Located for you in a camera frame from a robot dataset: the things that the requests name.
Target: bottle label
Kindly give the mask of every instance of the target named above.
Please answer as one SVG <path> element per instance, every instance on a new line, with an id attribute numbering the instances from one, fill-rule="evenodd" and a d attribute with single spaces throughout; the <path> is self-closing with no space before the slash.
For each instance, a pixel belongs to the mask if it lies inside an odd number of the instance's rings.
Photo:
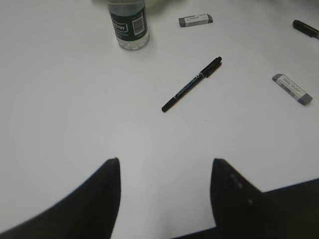
<path id="1" fill-rule="evenodd" d="M 139 40 L 148 30 L 145 7 L 131 16 L 110 15 L 116 36 L 124 41 Z"/>

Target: black object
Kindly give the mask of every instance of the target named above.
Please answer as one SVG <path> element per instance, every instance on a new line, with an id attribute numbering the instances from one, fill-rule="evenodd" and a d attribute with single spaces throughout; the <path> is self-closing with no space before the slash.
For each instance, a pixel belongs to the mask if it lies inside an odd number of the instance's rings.
<path id="1" fill-rule="evenodd" d="M 109 159 L 65 199 L 0 239 L 109 239 L 120 197 L 120 163 Z"/>
<path id="2" fill-rule="evenodd" d="M 162 111 L 165 113 L 168 111 L 175 103 L 182 98 L 191 88 L 193 88 L 198 82 L 203 78 L 209 77 L 218 67 L 221 65 L 221 57 L 217 57 L 208 66 L 206 66 L 197 76 L 195 76 L 183 89 L 181 89 L 173 98 L 170 99 L 163 107 Z"/>
<path id="3" fill-rule="evenodd" d="M 216 227 L 179 239 L 319 238 L 319 179 L 261 193 L 215 159 L 210 195 Z"/>
<path id="4" fill-rule="evenodd" d="M 319 39 L 319 30 L 313 28 L 312 26 L 305 24 L 302 21 L 294 20 L 293 27 L 294 27 L 294 29 L 301 31 L 302 33 L 304 33 L 310 37 L 315 37 L 315 38 Z"/>

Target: black marker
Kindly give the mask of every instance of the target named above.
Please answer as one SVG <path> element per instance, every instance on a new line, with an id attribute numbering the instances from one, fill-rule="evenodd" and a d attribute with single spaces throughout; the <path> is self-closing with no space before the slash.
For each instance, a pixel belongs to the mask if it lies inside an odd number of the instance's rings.
<path id="1" fill-rule="evenodd" d="M 191 88 L 193 88 L 198 82 L 203 78 L 209 77 L 218 67 L 221 65 L 221 57 L 217 57 L 208 66 L 205 67 L 194 79 L 192 79 L 183 89 L 181 89 L 173 98 L 170 99 L 163 107 L 162 111 L 165 113 L 168 111 L 175 103 L 183 97 Z"/>
<path id="2" fill-rule="evenodd" d="M 315 38 L 319 39 L 319 30 L 313 28 L 312 26 L 305 24 L 302 21 L 294 20 L 293 27 L 294 27 L 294 29 L 301 31 L 302 33 L 304 33 L 310 37 L 315 37 Z"/>

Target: pen clip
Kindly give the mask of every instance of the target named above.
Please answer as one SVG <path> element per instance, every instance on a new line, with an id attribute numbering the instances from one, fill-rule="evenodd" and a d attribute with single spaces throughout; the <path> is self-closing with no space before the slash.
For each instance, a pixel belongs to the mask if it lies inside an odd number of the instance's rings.
<path id="1" fill-rule="evenodd" d="M 213 74 L 213 72 L 216 71 L 220 66 L 221 62 L 217 65 L 217 67 L 213 67 L 210 71 L 208 71 L 206 77 L 209 77 L 211 74 Z"/>

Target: water bottle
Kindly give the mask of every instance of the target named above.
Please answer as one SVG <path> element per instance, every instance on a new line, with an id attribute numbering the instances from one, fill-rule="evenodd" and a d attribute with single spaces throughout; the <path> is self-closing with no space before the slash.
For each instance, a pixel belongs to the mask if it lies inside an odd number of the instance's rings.
<path id="1" fill-rule="evenodd" d="M 145 0 L 107 0 L 116 38 L 127 50 L 143 47 L 149 32 Z"/>

